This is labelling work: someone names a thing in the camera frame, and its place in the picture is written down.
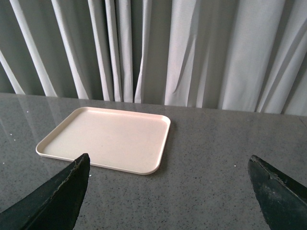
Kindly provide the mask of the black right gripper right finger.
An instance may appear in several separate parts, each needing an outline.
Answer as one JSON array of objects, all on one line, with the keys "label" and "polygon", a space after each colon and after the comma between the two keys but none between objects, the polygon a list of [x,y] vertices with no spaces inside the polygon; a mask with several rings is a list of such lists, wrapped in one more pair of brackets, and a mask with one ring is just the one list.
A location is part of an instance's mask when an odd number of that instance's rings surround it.
[{"label": "black right gripper right finger", "polygon": [[271,230],[307,228],[307,188],[260,157],[252,155],[248,174]]}]

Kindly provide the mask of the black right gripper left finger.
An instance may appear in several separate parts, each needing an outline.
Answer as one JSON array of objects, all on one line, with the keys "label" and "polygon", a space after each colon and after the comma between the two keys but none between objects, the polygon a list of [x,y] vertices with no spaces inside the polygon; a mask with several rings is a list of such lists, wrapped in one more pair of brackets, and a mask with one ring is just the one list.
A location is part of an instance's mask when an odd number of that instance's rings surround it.
[{"label": "black right gripper left finger", "polygon": [[82,154],[25,198],[1,212],[2,230],[71,230],[88,186],[90,158]]}]

